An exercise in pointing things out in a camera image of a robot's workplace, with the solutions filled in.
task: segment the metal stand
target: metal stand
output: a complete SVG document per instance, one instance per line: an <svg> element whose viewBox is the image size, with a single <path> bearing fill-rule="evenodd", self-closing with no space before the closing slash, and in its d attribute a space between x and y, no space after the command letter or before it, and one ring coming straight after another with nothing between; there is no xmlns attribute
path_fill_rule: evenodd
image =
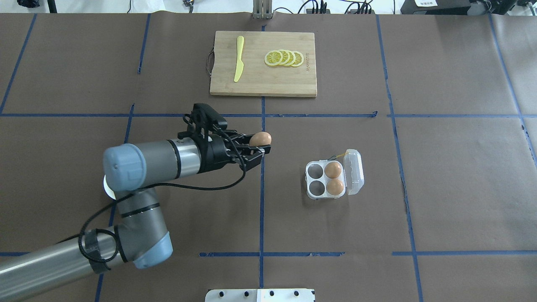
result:
<svg viewBox="0 0 537 302"><path fill-rule="evenodd" d="M255 19L272 19L272 0L253 0Z"/></svg>

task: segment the wooden cutting board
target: wooden cutting board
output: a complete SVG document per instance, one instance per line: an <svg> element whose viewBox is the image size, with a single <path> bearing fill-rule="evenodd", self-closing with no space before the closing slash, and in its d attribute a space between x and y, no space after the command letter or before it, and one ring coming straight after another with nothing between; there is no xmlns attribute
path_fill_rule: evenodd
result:
<svg viewBox="0 0 537 302"><path fill-rule="evenodd" d="M244 37L244 70L235 83L237 37ZM299 67L267 66L265 54L286 49L299 51L304 63ZM214 39L214 67L211 95L316 97L315 35L295 32L217 31Z"/></svg>

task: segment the egg carton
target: egg carton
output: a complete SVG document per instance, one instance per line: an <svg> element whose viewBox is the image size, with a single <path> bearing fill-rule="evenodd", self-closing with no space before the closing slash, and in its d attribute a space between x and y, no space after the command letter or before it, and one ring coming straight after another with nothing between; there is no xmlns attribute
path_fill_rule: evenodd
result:
<svg viewBox="0 0 537 302"><path fill-rule="evenodd" d="M341 173L336 178L326 175L325 168L328 164L336 162ZM343 183L343 190L338 195L332 195L326 189L327 184L336 179ZM337 199L347 192L354 195L364 186L364 169L362 157L355 149L347 149L343 157L343 165L338 161L318 160L306 165L306 190L311 199Z"/></svg>

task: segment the metal bracket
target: metal bracket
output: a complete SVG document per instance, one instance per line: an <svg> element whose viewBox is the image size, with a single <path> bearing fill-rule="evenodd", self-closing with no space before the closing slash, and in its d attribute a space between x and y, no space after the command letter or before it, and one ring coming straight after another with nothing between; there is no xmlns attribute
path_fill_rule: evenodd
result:
<svg viewBox="0 0 537 302"><path fill-rule="evenodd" d="M254 19L272 19L272 0L253 0Z"/></svg>
<svg viewBox="0 0 537 302"><path fill-rule="evenodd" d="M242 289L210 290L205 302L252 301L252 302L315 302L312 289Z"/></svg>

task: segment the empty egg slot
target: empty egg slot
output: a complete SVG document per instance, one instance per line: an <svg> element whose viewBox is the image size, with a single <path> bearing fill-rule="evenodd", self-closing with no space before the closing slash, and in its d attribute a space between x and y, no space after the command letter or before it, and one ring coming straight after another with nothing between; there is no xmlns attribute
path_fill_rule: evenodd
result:
<svg viewBox="0 0 537 302"><path fill-rule="evenodd" d="M320 181L312 181L309 184L309 191L315 196L321 196L324 194L324 184Z"/></svg>
<svg viewBox="0 0 537 302"><path fill-rule="evenodd" d="M318 164L312 164L308 168L308 175L309 177L313 179L319 179L321 176L323 176L323 167L319 166Z"/></svg>

